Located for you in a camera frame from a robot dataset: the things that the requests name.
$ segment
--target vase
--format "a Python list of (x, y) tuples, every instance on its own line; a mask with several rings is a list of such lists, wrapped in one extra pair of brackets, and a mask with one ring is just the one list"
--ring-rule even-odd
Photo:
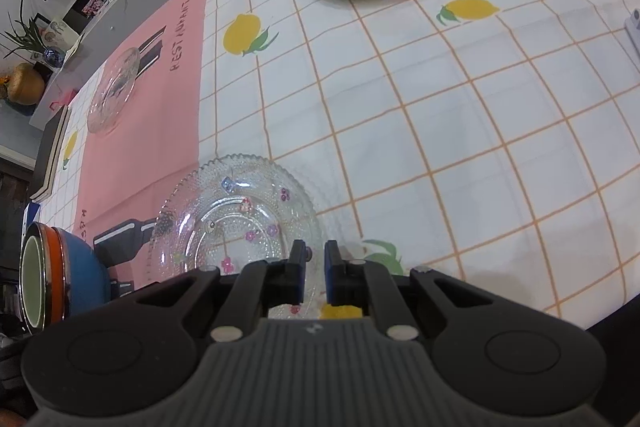
[(45, 84), (40, 73), (34, 70), (30, 63), (23, 62), (15, 67), (3, 87), (6, 90), (6, 97), (11, 102), (20, 105), (33, 105), (42, 98)]
[(65, 52), (56, 46), (47, 46), (42, 52), (42, 58), (52, 68), (61, 68), (65, 62)]

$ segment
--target stacked bowls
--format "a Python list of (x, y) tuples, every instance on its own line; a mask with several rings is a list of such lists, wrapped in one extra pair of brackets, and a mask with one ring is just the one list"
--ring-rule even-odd
[(20, 254), (18, 293), (27, 327), (37, 333), (108, 302), (110, 282), (82, 239), (34, 222)]

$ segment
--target table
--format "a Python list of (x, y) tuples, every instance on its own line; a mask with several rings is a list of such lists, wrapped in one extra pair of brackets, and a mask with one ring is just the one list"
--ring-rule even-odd
[[(404, 272), (596, 323), (640, 293), (640, 59), (623, 29), (640, 2), (487, 0), (495, 14), (440, 21), (451, 1), (170, 0), (72, 102), (76, 149), (41, 220), (89, 241), (156, 215), (197, 165), (253, 153), (302, 182), (348, 255), (386, 247)], [(249, 13), (275, 39), (243, 56), (224, 36)], [(118, 127), (88, 135), (103, 69), (153, 35)], [(110, 272), (139, 287), (145, 259)]]

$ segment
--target wooden pot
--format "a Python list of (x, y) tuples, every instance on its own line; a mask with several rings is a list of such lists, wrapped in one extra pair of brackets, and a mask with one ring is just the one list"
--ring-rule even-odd
[(21, 105), (38, 103), (44, 93), (44, 80), (28, 62), (18, 64), (9, 81), (4, 84), (7, 98)]

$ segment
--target glass dish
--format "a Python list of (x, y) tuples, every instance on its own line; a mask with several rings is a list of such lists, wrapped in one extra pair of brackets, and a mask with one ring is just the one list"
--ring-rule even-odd
[(109, 71), (105, 71), (95, 90), (86, 118), (90, 133), (110, 130), (129, 100), (140, 67), (140, 51), (124, 51)]
[(284, 168), (260, 156), (234, 154), (204, 164), (183, 179), (156, 219), (148, 281), (200, 269), (238, 273), (260, 259), (286, 259), (295, 239), (312, 249), (305, 302), (270, 316), (305, 317), (319, 285), (322, 239), (305, 189)]

